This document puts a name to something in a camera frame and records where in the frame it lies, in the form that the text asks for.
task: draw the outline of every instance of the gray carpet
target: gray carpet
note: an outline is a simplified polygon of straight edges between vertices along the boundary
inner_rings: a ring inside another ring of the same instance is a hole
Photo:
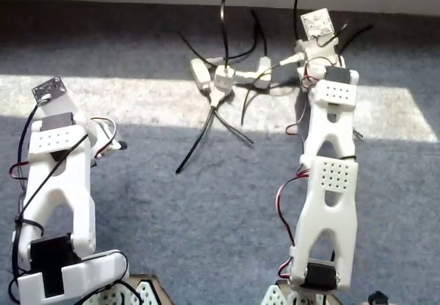
[[[226,12],[230,47],[252,42],[247,8]],[[269,56],[293,51],[292,11],[258,10]],[[120,126],[129,149],[92,170],[98,250],[125,252],[133,273],[156,273],[175,303],[257,304],[276,280],[289,241],[275,206],[280,184],[295,172],[298,139],[284,135],[302,104],[292,67],[274,72],[287,84],[252,102],[243,130],[249,148],[218,122],[181,175],[174,171],[208,112],[188,69],[193,57],[181,30],[199,51],[221,56],[219,11],[212,7],[0,3],[1,302],[10,279],[10,238],[19,185],[7,178],[30,89],[62,76],[76,103]],[[332,13],[336,25],[375,28],[348,48],[347,65],[361,75],[356,128],[359,228],[352,286],[338,294],[358,304],[375,290],[394,303],[440,300],[440,19]],[[256,68],[258,53],[239,66]],[[239,125],[244,89],[221,107]],[[307,121],[300,127],[307,134]],[[286,189],[283,210],[295,224],[306,183]],[[70,231],[61,208],[47,235]],[[326,258],[328,244],[314,251]]]

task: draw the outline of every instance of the perforated plastic plate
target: perforated plastic plate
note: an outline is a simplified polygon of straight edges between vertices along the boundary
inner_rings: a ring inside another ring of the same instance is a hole
[[[136,288],[142,299],[142,305],[159,305],[156,295],[148,282],[140,282]],[[107,291],[90,298],[85,305],[139,305],[139,300],[132,295],[124,286],[119,284]]]
[[[287,305],[283,293],[278,286],[270,286],[261,301],[261,305]]]

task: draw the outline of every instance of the black plastic part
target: black plastic part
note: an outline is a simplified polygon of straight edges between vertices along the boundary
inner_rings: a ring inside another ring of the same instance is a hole
[[[63,128],[74,124],[74,114],[72,112],[51,115],[41,120],[41,131],[54,130],[55,128]]]
[[[123,141],[123,140],[119,141],[119,145],[121,145],[121,149],[120,150],[126,150],[129,147],[129,145],[125,141]]]
[[[30,273],[43,274],[46,297],[62,295],[64,286],[61,269],[81,262],[74,253],[70,234],[59,238],[32,241],[30,259]]]
[[[325,73],[325,79],[332,82],[339,82],[344,84],[351,83],[350,69],[340,68],[340,67],[327,67],[327,72]]]
[[[381,291],[372,293],[368,298],[368,303],[370,305],[388,305],[388,297],[385,296],[385,294],[383,294]]]
[[[336,270],[333,265],[326,265],[317,262],[307,264],[307,275],[303,288],[330,291],[336,289]]]
[[[66,92],[67,90],[63,84],[63,81],[61,80],[61,77],[59,76],[55,76],[47,82],[44,82],[43,84],[40,84],[32,89],[32,93],[34,94],[34,98],[37,102],[41,102],[46,94],[51,95],[50,100],[55,100],[56,98],[64,95]]]

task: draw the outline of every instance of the black cable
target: black cable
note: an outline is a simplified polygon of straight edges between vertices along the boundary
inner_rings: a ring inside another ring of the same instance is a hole
[[[82,144],[83,141],[87,139],[89,135],[85,134],[81,139],[78,140],[76,144],[74,144],[70,149],[66,150],[64,155],[59,159],[58,162],[56,162],[55,166],[50,170],[49,174],[44,178],[43,182],[40,184],[39,187],[35,190],[35,192],[32,194],[32,196],[29,198],[29,201],[26,202],[26,204],[23,206],[23,209],[21,210],[21,213],[19,216],[23,217],[24,211],[28,208],[29,204],[32,202],[32,200],[35,198],[35,196],[38,194],[38,192],[43,188],[43,186],[47,183],[47,181],[52,177],[52,175],[56,172],[56,170],[63,164],[63,162],[66,160],[66,158],[79,146]]]
[[[206,118],[205,124],[203,125],[203,128],[201,128],[200,130],[200,134],[197,136],[197,139],[195,140],[195,143],[192,145],[190,151],[188,152],[188,154],[186,154],[184,160],[180,163],[179,167],[176,169],[176,174],[179,174],[180,172],[182,172],[182,170],[184,169],[184,166],[186,164],[186,162],[190,159],[191,155],[194,153],[197,145],[199,145],[199,142],[201,141],[201,138],[204,136],[204,134],[206,133],[206,130],[208,129],[211,121],[212,121],[212,117],[214,116],[214,107],[211,107],[209,110],[209,114]]]
[[[351,44],[351,42],[353,42],[357,37],[359,37],[360,35],[362,35],[363,33],[371,30],[374,28],[373,24],[370,25],[366,25],[365,27],[360,28],[358,31],[354,32],[350,38],[348,40],[345,41],[345,43],[341,46],[341,48],[339,48],[338,50],[338,54],[341,55],[342,53],[344,53],[344,51],[347,49],[347,47]]]
[[[242,140],[246,141],[249,145],[254,144],[252,139],[250,139],[247,135],[245,135],[240,130],[236,129],[231,124],[229,124],[225,119],[223,119],[216,109],[214,110],[214,115],[229,131],[234,133],[236,136],[240,137]]]
[[[30,123],[32,122],[32,120],[34,119],[36,110],[40,107],[39,104],[36,104],[35,107],[32,109],[32,111],[30,112],[29,116],[27,117],[28,119],[26,120],[25,126],[23,127],[23,130],[21,131],[21,136],[20,136],[20,141],[19,141],[19,149],[17,151],[17,158],[16,158],[16,162],[17,163],[21,163],[21,157],[23,155],[23,145],[25,142],[25,138],[26,138],[26,133],[29,129]],[[23,177],[23,171],[21,169],[21,166],[17,167],[17,172],[18,172],[18,176],[19,178]],[[25,185],[25,181],[24,180],[20,180],[20,186],[21,189],[23,191],[26,191],[26,185]]]
[[[241,125],[243,125],[243,123],[244,123],[244,119],[245,119],[245,113],[246,113],[246,108],[248,107],[247,105],[247,103],[248,103],[248,98],[249,98],[249,94],[250,94],[250,91],[254,88],[254,85],[255,85],[255,83],[257,83],[258,82],[258,80],[260,79],[260,78],[262,78],[269,70],[273,70],[273,69],[275,69],[275,68],[277,68],[277,67],[280,67],[280,64],[278,63],[278,64],[276,64],[276,65],[273,65],[273,66],[271,66],[270,68],[267,68],[265,71],[263,71],[261,74],[259,74],[255,79],[254,79],[254,82],[252,82],[251,84],[250,84],[250,86],[249,86],[249,88],[247,89],[247,92],[246,92],[246,95],[245,95],[245,99],[244,99],[244,101],[243,101],[243,107],[241,108],[241,119],[240,119],[240,124]]]
[[[225,69],[228,68],[229,62],[229,44],[228,44],[228,32],[225,26],[225,2],[226,0],[221,0],[220,4],[220,28],[221,36],[223,37],[223,45],[225,46]]]
[[[244,56],[248,56],[253,51],[255,51],[256,46],[258,44],[259,34],[261,35],[262,38],[263,37],[265,38],[263,28],[262,27],[258,27],[258,25],[256,23],[256,21],[258,20],[258,17],[257,17],[257,19],[255,19],[255,16],[256,16],[256,14],[252,15],[252,17],[254,17],[254,21],[255,22],[254,22],[254,41],[252,43],[251,48],[249,48],[247,51],[244,51],[243,53],[237,54],[235,56],[230,56],[229,60],[234,60],[234,59],[242,58]],[[178,32],[178,34],[179,34],[180,38],[183,40],[183,42],[186,44],[186,46],[188,46],[188,48],[191,50],[191,52],[195,54],[195,56],[197,56],[199,59],[201,59],[207,65],[209,65],[211,67],[214,67],[214,68],[217,68],[217,65],[207,61],[199,52],[197,52],[195,50],[195,48],[189,43],[189,41],[185,38],[185,36],[181,32]]]
[[[264,56],[267,56],[267,39],[266,39],[266,35],[264,33],[263,26],[261,25],[260,19],[259,19],[258,15],[256,14],[255,10],[250,10],[250,13],[252,14],[252,17],[254,18],[255,26],[258,29],[258,32],[261,36],[261,39],[263,40]]]
[[[210,63],[209,61],[207,61],[203,56],[201,56],[199,54],[199,52],[197,52],[194,47],[191,46],[191,44],[186,40],[185,36],[181,33],[178,32],[180,38],[183,40],[183,42],[186,44],[186,46],[188,46],[188,48],[193,52],[193,54],[195,54],[200,60],[202,60],[204,63],[206,63],[207,65],[210,65],[211,67],[217,68],[216,65],[214,65],[213,63]]]
[[[343,157],[340,157],[339,159],[354,159],[354,160],[356,160],[356,155],[343,156]]]
[[[256,45],[257,45],[258,42],[259,42],[259,31],[258,31],[258,30],[259,30],[259,29],[258,29],[257,25],[254,24],[254,41],[252,42],[252,46],[251,46],[251,48],[250,48],[249,50],[247,50],[247,51],[244,51],[243,53],[237,54],[237,55],[235,55],[235,56],[230,56],[230,57],[229,57],[229,60],[235,60],[235,59],[238,59],[238,58],[242,58],[242,57],[244,57],[244,56],[248,56],[248,55],[251,54],[253,51],[255,51],[255,49],[256,49]]]
[[[298,35],[298,21],[296,20],[297,19],[297,17],[296,17],[297,12],[298,12],[298,0],[295,0],[295,3],[294,3],[294,31],[295,31],[296,40],[299,40],[300,37]]]
[[[344,30],[347,28],[347,26],[349,25],[349,23],[348,22],[346,22],[346,23],[344,23],[343,25],[342,25],[342,27],[341,27],[341,29],[339,29],[329,40],[327,40],[324,44],[320,44],[319,42],[318,42],[318,37],[316,37],[315,36],[315,39],[316,39],[316,45],[318,46],[318,47],[321,47],[321,48],[323,48],[323,47],[326,47],[328,44],[330,44],[335,38],[337,38],[337,37],[339,37],[340,35],[341,35],[341,33],[343,33],[344,32]]]

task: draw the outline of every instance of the white plastic bracket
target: white plastic bracket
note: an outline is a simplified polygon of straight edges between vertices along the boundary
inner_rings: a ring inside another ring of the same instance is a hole
[[[117,250],[96,253],[82,260],[83,262],[79,264],[61,269],[64,286],[62,295],[46,298],[41,273],[24,275],[19,278],[20,304],[46,305],[83,297],[117,279],[129,276],[128,263]]]
[[[333,144],[338,157],[355,155],[352,134],[356,89],[354,85],[320,80],[311,90],[309,136],[300,157],[303,170],[310,168],[325,141]],[[329,115],[336,116],[334,122],[329,120]]]
[[[50,153],[71,148],[84,135],[85,129],[80,125],[32,132],[25,204],[55,165]],[[24,219],[44,226],[53,209],[66,202],[74,214],[71,241],[79,257],[91,255],[95,250],[95,203],[90,196],[90,161],[90,141],[86,139],[67,157],[54,176],[49,178],[23,214]],[[19,257],[21,265],[26,269],[29,268],[30,263],[28,245],[39,237],[38,228],[33,225],[23,225]]]
[[[296,226],[296,244],[290,248],[293,258],[290,281],[294,286],[304,282],[310,251],[319,237],[327,232],[335,250],[337,290],[349,288],[358,228],[355,206],[357,166],[354,161],[328,157],[313,160],[307,198]],[[337,195],[331,206],[326,203],[328,192]]]
[[[235,81],[244,83],[244,82],[255,82],[254,86],[257,89],[267,89],[270,85],[272,79],[272,70],[270,67],[272,66],[272,62],[268,56],[263,56],[260,58],[258,69],[256,72],[254,71],[236,71],[235,72]]]

